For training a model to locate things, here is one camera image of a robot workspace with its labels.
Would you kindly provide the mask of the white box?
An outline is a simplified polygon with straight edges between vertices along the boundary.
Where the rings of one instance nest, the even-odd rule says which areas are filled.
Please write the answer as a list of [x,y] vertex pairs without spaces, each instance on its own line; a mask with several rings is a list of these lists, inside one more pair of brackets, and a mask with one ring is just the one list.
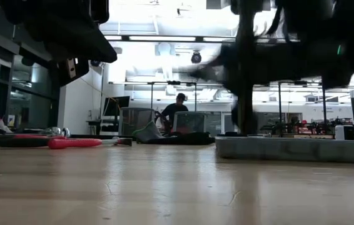
[[336,125],[336,140],[354,140],[354,125]]

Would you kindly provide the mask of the grey plastic tool case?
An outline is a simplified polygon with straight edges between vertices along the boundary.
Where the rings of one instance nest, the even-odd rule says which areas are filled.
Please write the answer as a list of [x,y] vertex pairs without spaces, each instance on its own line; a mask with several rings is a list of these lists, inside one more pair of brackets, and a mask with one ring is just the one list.
[[354,163],[354,141],[282,137],[215,138],[220,158]]

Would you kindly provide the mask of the black stand frame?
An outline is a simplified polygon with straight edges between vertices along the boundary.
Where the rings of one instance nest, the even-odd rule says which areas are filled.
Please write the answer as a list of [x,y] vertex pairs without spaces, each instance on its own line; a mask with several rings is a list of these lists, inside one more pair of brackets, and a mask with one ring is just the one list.
[[[283,123],[282,123],[282,101],[281,101],[281,84],[294,84],[294,85],[302,85],[307,87],[307,81],[278,81],[278,107],[279,107],[279,137],[283,137]],[[327,130],[327,117],[326,117],[326,97],[325,97],[325,85],[322,82],[318,83],[319,88],[322,90],[322,103],[323,103],[323,130]]]

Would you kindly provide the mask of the person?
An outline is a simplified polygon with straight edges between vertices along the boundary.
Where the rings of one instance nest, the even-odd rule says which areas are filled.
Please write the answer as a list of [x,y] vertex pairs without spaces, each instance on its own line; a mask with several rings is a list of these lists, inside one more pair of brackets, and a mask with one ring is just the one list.
[[177,112],[186,112],[188,108],[183,104],[186,96],[183,93],[179,93],[176,97],[176,102],[167,105],[167,107],[161,112],[161,118],[164,121],[164,131],[169,133],[172,130],[174,123],[174,115]]

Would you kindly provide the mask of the red bar tool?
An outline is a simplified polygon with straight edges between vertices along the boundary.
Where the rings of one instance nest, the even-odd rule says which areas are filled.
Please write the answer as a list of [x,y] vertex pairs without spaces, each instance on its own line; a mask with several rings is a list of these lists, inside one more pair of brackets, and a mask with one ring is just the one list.
[[130,138],[121,139],[52,139],[48,141],[50,149],[65,148],[90,148],[106,144],[132,146],[133,140]]

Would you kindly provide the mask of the dark desk monitor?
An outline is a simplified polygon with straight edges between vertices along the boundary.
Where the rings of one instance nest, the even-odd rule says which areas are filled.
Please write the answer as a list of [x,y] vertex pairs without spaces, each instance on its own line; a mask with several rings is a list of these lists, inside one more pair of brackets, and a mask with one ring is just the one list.
[[121,108],[129,106],[129,96],[107,97],[104,100],[103,116],[118,116]]

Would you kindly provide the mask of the black red-tipped long tool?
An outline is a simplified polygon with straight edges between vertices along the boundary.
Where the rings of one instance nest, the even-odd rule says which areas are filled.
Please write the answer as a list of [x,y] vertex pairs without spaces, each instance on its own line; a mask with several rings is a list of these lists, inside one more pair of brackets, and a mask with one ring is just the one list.
[[0,139],[2,148],[38,148],[48,145],[49,138],[11,138]]

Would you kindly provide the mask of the shiny metal object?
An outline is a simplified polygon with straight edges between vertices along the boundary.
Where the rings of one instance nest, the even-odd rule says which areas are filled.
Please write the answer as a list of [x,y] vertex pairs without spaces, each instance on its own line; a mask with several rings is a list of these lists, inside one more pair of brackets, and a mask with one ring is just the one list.
[[69,138],[71,136],[69,129],[66,127],[49,127],[41,131],[41,134],[47,134],[50,136],[63,136],[66,138]]

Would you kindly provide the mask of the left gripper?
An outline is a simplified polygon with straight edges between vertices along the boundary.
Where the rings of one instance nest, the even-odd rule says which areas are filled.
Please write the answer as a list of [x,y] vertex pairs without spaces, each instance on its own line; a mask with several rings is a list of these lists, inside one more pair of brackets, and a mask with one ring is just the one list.
[[111,63],[117,53],[98,29],[109,19],[109,0],[1,0],[6,19],[23,24],[56,60],[65,86],[89,72],[89,61]]

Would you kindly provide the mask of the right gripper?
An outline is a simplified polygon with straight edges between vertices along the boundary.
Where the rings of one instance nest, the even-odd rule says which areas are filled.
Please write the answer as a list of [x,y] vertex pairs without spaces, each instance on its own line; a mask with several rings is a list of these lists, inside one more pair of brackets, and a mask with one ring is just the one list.
[[191,72],[191,77],[196,79],[222,82],[238,98],[231,119],[242,135],[256,134],[258,129],[252,101],[254,84],[314,76],[321,76],[327,89],[349,84],[352,71],[340,43],[239,43]]

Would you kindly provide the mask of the red storage rack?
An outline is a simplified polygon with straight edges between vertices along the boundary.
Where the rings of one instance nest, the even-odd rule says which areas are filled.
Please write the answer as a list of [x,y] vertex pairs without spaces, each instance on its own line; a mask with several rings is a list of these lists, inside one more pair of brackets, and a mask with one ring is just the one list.
[[316,134],[313,123],[298,123],[294,126],[297,134]]

